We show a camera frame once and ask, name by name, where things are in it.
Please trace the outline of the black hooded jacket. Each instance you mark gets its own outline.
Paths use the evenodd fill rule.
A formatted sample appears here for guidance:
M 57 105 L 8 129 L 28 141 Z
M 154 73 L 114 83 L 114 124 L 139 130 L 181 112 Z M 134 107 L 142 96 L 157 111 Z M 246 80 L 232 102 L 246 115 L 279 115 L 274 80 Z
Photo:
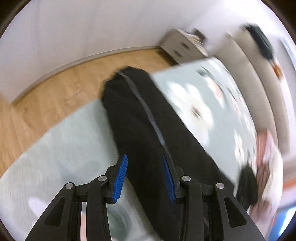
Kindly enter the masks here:
M 163 240 L 263 240 L 247 213 L 257 200 L 255 137 L 235 106 L 239 92 L 223 70 L 178 66 L 151 76 L 126 67 L 108 80 L 102 103 L 127 177 Z M 179 197 L 168 196 L 169 154 Z

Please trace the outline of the pink folded blanket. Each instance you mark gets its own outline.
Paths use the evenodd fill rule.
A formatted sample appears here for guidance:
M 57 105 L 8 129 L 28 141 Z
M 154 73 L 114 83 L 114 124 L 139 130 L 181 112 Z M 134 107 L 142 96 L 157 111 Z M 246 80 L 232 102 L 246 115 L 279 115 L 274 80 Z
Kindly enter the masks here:
M 262 215 L 268 208 L 267 202 L 262 199 L 264 188 L 267 184 L 269 177 L 268 161 L 270 158 L 271 151 L 274 147 L 277 147 L 274 143 L 272 134 L 268 130 L 261 131 L 256 137 L 257 143 L 257 173 L 256 180 L 258 185 L 258 201 L 252 205 L 249 211 L 249 215 L 254 221 L 262 219 Z

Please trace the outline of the floral green bed sheet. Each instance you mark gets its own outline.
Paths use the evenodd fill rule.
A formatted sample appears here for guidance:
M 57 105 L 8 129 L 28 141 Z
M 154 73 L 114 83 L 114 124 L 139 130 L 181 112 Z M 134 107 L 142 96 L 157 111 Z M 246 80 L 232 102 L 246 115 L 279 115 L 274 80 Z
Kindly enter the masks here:
M 218 59 L 126 67 L 1 177 L 1 240 L 263 240 L 255 158 Z

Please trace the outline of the white floral pillow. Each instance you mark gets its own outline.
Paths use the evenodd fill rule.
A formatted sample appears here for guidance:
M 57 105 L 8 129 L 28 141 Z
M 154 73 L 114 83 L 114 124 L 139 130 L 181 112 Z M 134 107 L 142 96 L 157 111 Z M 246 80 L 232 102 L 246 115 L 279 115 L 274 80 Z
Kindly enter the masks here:
M 270 226 L 273 222 L 283 191 L 283 160 L 277 147 L 274 147 L 271 151 L 267 164 L 269 177 L 262 194 L 263 201 L 268 204 L 267 210 L 262 215 L 264 227 Z

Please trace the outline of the grey bedside table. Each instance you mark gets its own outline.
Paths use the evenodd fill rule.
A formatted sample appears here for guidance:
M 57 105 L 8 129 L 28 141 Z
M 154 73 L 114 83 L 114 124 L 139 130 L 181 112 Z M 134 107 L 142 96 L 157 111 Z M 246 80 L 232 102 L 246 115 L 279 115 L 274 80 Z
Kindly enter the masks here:
M 185 36 L 185 31 L 180 29 L 171 29 L 159 46 L 178 64 L 209 57 L 204 45 L 194 44 Z

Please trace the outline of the items on bedside table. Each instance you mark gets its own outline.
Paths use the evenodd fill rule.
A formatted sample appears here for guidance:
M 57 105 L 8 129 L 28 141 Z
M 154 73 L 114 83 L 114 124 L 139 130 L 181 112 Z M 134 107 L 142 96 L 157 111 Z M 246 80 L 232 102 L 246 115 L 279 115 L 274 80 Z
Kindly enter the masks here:
M 185 31 L 185 36 L 194 44 L 204 45 L 207 41 L 207 37 L 197 29 L 194 29 L 192 33 Z

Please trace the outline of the beige padded headboard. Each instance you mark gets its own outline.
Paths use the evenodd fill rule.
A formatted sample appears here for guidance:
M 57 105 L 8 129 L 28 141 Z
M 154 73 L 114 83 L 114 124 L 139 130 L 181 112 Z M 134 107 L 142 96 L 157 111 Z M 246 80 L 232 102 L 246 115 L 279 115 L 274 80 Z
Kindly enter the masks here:
M 257 131 L 269 130 L 282 154 L 290 152 L 290 125 L 280 79 L 250 32 L 227 35 L 216 57 L 235 80 Z

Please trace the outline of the orange toy on headboard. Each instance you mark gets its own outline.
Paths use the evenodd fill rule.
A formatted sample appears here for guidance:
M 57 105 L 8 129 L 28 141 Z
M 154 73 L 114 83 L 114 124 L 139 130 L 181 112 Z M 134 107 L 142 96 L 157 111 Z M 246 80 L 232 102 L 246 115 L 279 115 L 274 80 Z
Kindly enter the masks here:
M 282 72 L 280 65 L 276 61 L 273 61 L 272 67 L 273 67 L 274 73 L 276 74 L 277 78 L 280 80 L 283 77 L 283 72 Z

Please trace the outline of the dark green cloth on headboard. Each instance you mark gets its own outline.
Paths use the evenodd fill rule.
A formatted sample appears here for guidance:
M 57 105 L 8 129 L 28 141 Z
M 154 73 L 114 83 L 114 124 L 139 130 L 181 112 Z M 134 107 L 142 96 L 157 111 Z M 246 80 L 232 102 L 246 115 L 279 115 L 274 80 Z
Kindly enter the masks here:
M 263 33 L 262 29 L 258 25 L 244 25 L 244 29 L 246 29 L 252 38 L 255 40 L 260 54 L 263 58 L 268 61 L 274 60 L 274 50 L 271 42 L 267 38 L 267 36 Z

